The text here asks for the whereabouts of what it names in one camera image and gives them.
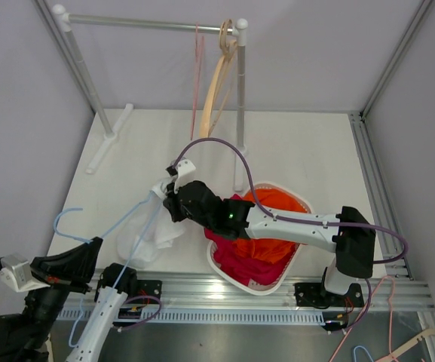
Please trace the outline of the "white t shirt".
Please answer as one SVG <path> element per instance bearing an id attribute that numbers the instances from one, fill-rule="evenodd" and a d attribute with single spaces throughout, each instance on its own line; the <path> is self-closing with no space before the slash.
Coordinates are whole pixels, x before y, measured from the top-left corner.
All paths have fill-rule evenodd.
<path id="1" fill-rule="evenodd" d="M 147 198 L 124 220 L 117 234 L 118 256 L 134 268 L 148 268 L 185 232 L 185 226 L 174 223 L 164 206 L 169 184 L 169 177 L 154 184 Z"/>

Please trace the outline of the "magenta t shirt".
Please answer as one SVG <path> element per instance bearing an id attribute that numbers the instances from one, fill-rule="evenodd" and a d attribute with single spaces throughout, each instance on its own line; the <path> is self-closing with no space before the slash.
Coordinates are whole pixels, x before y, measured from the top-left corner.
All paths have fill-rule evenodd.
<path id="1" fill-rule="evenodd" d="M 308 213 L 299 201 L 279 189 L 257 189 L 260 203 L 266 207 Z M 299 244 L 273 238 L 230 241 L 204 229 L 207 239 L 216 245 L 212 253 L 219 269 L 231 279 L 248 286 L 249 282 L 268 286 L 281 276 Z"/>

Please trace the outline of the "pink thin hanger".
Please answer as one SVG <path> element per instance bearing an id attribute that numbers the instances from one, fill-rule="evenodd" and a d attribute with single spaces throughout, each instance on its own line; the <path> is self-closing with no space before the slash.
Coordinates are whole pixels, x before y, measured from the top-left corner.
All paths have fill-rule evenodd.
<path id="1" fill-rule="evenodd" d="M 198 97 L 199 97 L 203 52 L 204 52 L 204 37 L 199 34 L 199 24 L 197 23 L 195 25 L 195 64 L 194 64 L 194 78 L 193 78 L 193 99 L 192 99 L 192 110 L 191 110 L 190 140 L 194 139 L 194 133 L 195 133 L 195 119 L 198 110 Z"/>

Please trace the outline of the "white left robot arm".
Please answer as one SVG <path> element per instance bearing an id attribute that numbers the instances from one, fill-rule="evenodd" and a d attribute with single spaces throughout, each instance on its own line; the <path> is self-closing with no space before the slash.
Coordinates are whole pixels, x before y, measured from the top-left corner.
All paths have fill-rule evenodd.
<path id="1" fill-rule="evenodd" d="M 66 252 L 41 256 L 32 262 L 14 256 L 0 259 L 0 271 L 19 287 L 29 288 L 19 314 L 0 315 L 0 361 L 47 361 L 44 349 L 54 322 L 71 293 L 90 292 L 90 280 L 103 244 L 95 237 Z M 120 307 L 138 293 L 136 272 L 113 263 L 98 284 L 95 306 L 70 361 L 96 361 Z"/>

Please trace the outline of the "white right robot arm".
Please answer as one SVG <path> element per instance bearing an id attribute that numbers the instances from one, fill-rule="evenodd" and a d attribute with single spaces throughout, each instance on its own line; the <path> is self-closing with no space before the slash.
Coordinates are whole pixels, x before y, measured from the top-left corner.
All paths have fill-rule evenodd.
<path id="1" fill-rule="evenodd" d="M 334 253 L 319 287 L 319 296 L 327 305 L 343 300 L 356 279 L 372 277 L 375 231 L 354 207 L 344 206 L 337 214 L 279 210 L 220 198 L 201 181 L 165 186 L 164 206 L 173 222 L 189 219 L 228 241 L 279 239 Z"/>

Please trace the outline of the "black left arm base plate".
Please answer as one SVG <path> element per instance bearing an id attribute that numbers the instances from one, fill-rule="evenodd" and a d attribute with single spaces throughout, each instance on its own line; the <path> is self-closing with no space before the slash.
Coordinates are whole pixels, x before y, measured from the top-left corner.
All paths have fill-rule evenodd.
<path id="1" fill-rule="evenodd" d="M 142 296 L 137 302 L 144 305 L 157 305 L 156 299 L 161 298 L 163 282 L 161 280 L 139 279 L 133 287 L 130 288 L 128 298 Z"/>

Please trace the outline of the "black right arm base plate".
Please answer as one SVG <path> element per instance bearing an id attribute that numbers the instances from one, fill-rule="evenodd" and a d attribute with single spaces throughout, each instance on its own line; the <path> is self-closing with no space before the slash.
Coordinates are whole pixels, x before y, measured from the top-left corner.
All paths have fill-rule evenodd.
<path id="1" fill-rule="evenodd" d="M 301 282 L 295 283 L 293 286 L 298 307 L 324 310 L 328 308 L 362 308 L 365 304 L 361 286 L 357 283 L 351 284 L 345 295 L 328 292 L 320 283 Z"/>

